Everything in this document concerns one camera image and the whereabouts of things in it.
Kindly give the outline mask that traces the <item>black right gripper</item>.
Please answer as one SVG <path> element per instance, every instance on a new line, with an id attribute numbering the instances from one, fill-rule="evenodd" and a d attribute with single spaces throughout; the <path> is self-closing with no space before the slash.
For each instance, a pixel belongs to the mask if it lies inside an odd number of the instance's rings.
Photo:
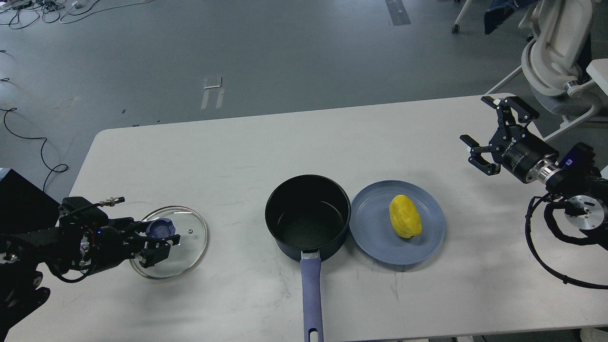
<path id="1" fill-rule="evenodd" d="M 459 136 L 469 147 L 469 163 L 489 176 L 499 174 L 502 165 L 519 181 L 534 182 L 534 167 L 541 160 L 553 162 L 558 156 L 556 149 L 527 130 L 527 126 L 540 117 L 539 111 L 514 95 L 503 99 L 484 95 L 481 100 L 495 109 L 498 126 L 492 137 L 492 146 L 481 146 L 469 135 Z M 485 160 L 482 157 L 484 153 L 492 153 L 495 163 Z"/>

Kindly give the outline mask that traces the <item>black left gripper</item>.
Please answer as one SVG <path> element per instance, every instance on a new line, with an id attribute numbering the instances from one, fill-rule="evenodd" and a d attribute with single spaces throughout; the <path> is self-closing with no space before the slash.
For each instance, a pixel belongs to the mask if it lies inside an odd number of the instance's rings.
<path id="1" fill-rule="evenodd" d="M 149 268 L 167 259 L 172 246 L 180 243 L 181 236 L 159 238 L 154 231 L 155 221 L 135 221 L 132 218 L 110 219 L 107 224 L 93 230 L 93 247 L 90 249 L 94 275 L 119 266 L 124 260 L 141 256 L 139 266 Z"/>

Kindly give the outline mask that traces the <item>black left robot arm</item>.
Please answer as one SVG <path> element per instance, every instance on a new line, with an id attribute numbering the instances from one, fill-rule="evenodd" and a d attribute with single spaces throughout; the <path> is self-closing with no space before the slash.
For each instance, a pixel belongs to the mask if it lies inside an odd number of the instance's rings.
<path id="1" fill-rule="evenodd" d="M 123 261 L 137 258 L 144 268 L 167 259 L 180 243 L 170 219 L 136 221 L 110 219 L 102 207 L 124 202 L 124 197 L 91 203 L 67 197 L 58 206 L 56 227 L 1 233 L 1 340 L 9 330 L 39 309 L 50 296 L 42 286 L 45 264 L 62 282 L 74 284 Z"/>

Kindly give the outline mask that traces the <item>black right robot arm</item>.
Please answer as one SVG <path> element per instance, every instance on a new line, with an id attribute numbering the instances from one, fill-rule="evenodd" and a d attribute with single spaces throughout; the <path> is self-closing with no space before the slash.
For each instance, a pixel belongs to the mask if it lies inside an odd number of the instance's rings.
<path id="1" fill-rule="evenodd" d="M 525 214 L 524 233 L 530 252 L 542 268 L 563 283 L 606 290 L 606 285 L 581 281 L 548 266 L 532 240 L 533 213 L 545 203 L 543 218 L 558 240 L 607 247 L 607 180 L 595 167 L 593 148 L 577 143 L 558 160 L 558 151 L 528 130 L 539 117 L 532 106 L 517 96 L 495 99 L 484 95 L 481 100 L 496 111 L 497 130 L 486 146 L 467 134 L 460 136 L 469 148 L 469 163 L 485 175 L 506 169 L 524 184 L 541 182 L 546 193 L 532 197 Z"/>

